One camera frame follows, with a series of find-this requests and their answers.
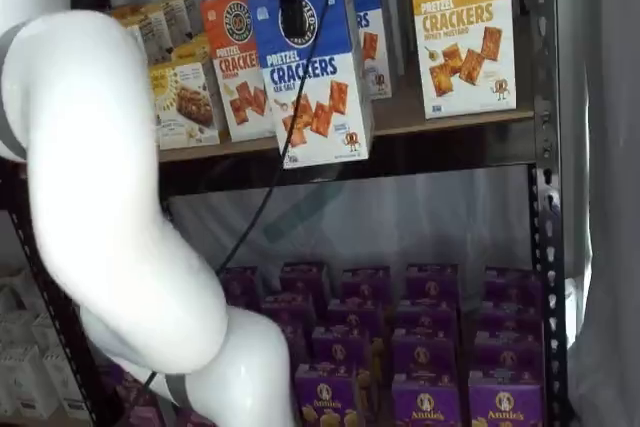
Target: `black cable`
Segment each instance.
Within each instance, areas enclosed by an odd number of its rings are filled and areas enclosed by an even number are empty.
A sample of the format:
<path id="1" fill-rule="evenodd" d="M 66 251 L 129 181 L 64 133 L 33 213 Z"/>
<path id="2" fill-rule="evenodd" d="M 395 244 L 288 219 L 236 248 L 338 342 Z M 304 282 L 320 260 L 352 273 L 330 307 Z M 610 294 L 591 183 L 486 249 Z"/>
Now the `black cable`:
<path id="1" fill-rule="evenodd" d="M 322 25 L 324 24 L 324 18 L 326 17 L 326 14 L 327 14 L 328 5 L 329 5 L 329 0 L 324 0 L 324 4 L 322 6 L 322 13 L 320 14 L 320 20 L 318 21 L 318 30 L 316 31 L 316 36 L 311 43 L 311 50 L 309 51 L 309 56 L 307 57 L 307 60 L 304 65 L 304 70 L 302 72 L 302 78 L 300 79 L 300 87 L 298 88 L 298 94 L 296 95 L 296 103 L 293 108 L 293 117 L 291 119 L 291 124 L 289 125 L 289 130 L 287 131 L 287 139 L 284 142 L 284 148 L 282 149 L 282 160 L 280 162 L 280 166 L 278 167 L 276 174 L 273 176 L 271 185 L 269 186 L 267 192 L 264 194 L 264 197 L 262 198 L 262 202 L 260 202 L 260 205 L 256 209 L 255 214 L 253 214 L 253 217 L 249 221 L 249 224 L 247 224 L 247 227 L 244 229 L 244 232 L 238 238 L 235 245 L 229 251 L 225 259 L 222 261 L 217 271 L 220 271 L 221 269 L 224 269 L 229 265 L 229 263 L 233 260 L 233 258 L 238 253 L 238 250 L 240 250 L 240 247 L 242 247 L 242 244 L 244 244 L 245 240 L 247 240 L 247 238 L 253 231 L 254 227 L 258 223 L 258 220 L 260 220 L 262 213 L 266 209 L 267 204 L 269 203 L 269 200 L 273 195 L 273 191 L 278 185 L 280 176 L 284 171 L 284 161 L 287 158 L 287 153 L 289 152 L 289 147 L 291 145 L 291 137 L 293 136 L 293 130 L 295 128 L 296 121 L 298 120 L 298 110 L 300 107 L 300 99 L 302 98 L 304 84 L 309 75 L 309 67 L 311 65 L 311 60 L 313 59 L 313 56 L 315 55 L 315 52 L 316 52 L 316 47 L 318 46 L 318 39 L 320 38 L 320 32 L 322 31 Z M 145 383 L 142 385 L 142 387 L 138 389 L 138 392 L 132 399 L 131 404 L 129 405 L 129 408 L 126 410 L 125 415 L 120 418 L 120 421 L 116 424 L 116 427 L 125 427 L 127 425 L 127 422 L 129 421 L 129 417 L 131 416 L 133 409 L 136 407 L 137 403 L 140 402 L 140 400 L 142 399 L 142 396 L 149 390 L 149 386 L 151 385 L 153 380 L 156 378 L 156 375 L 158 375 L 157 372 L 152 372 L 147 378 L 147 380 L 145 381 Z"/>

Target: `pretzelized logo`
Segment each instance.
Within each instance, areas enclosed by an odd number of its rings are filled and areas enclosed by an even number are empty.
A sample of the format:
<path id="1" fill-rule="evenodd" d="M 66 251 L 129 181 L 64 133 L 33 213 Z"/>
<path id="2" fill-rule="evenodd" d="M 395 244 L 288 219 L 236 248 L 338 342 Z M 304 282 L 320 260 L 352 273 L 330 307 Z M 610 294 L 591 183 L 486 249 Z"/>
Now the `pretzelized logo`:
<path id="1" fill-rule="evenodd" d="M 224 26 L 231 40 L 238 43 L 249 40 L 253 33 L 253 22 L 249 8 L 242 2 L 229 3 L 224 11 Z"/>
<path id="2" fill-rule="evenodd" d="M 280 32 L 282 32 L 282 36 L 287 39 L 294 47 L 299 49 L 306 47 L 309 45 L 313 39 L 316 37 L 318 32 L 318 17 L 316 16 L 316 11 L 313 6 L 309 3 L 308 0 L 300 0 L 302 2 L 302 14 L 304 17 L 304 37 L 289 39 L 286 35 L 284 35 L 284 30 L 282 29 L 282 11 L 280 11 Z"/>

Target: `blue cracker box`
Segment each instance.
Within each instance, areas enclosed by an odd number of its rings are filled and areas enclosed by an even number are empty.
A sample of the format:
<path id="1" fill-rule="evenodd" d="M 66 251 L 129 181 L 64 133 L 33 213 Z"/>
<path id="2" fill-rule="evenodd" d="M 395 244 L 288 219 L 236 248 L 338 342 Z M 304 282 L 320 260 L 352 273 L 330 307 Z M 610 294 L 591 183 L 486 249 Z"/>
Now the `blue cracker box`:
<path id="1" fill-rule="evenodd" d="M 391 97 L 397 78 L 389 0 L 355 0 L 365 78 L 372 99 Z"/>
<path id="2" fill-rule="evenodd" d="M 363 160 L 373 140 L 371 101 L 364 83 L 362 49 L 353 0 L 302 0 L 307 34 L 287 39 L 279 0 L 249 0 L 258 57 L 271 102 L 280 148 L 293 121 L 294 104 L 314 39 L 298 117 L 285 168 Z"/>

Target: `shelving unit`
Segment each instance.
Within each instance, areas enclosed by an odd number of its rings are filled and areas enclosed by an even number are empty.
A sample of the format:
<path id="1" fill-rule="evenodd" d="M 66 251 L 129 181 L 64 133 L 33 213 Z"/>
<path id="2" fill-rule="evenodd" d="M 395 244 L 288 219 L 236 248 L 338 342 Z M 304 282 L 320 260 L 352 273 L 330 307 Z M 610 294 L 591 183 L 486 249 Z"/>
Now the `shelving unit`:
<path id="1" fill-rule="evenodd" d="M 557 4 L 556 0 L 528 0 L 527 6 L 527 25 L 538 32 L 525 37 L 529 39 L 526 47 L 517 51 L 518 109 L 425 121 L 414 70 L 393 99 L 376 103 L 376 137 L 368 161 L 286 171 L 280 184 L 526 165 L 532 265 L 546 298 L 546 425 L 559 427 L 569 425 L 572 410 L 567 393 Z M 165 207 L 171 196 L 265 187 L 280 162 L 274 139 L 161 152 L 159 160 Z M 11 213 L 94 423 L 111 426 L 121 410 L 100 382 L 72 303 L 38 255 L 27 181 L 20 169 L 8 164 L 0 164 L 0 179 L 0 198 L 6 201 L 4 207 Z"/>

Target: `yellow cracker box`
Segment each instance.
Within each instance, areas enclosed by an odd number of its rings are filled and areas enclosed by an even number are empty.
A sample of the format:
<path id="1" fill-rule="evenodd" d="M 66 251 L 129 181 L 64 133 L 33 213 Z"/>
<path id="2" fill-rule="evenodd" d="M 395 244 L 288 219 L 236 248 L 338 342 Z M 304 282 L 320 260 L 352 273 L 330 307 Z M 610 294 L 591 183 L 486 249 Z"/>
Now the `yellow cracker box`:
<path id="1" fill-rule="evenodd" d="M 427 118 L 516 107 L 511 0 L 413 0 Z"/>
<path id="2" fill-rule="evenodd" d="M 206 55 L 156 65 L 150 76 L 161 150 L 220 143 L 227 127 Z"/>

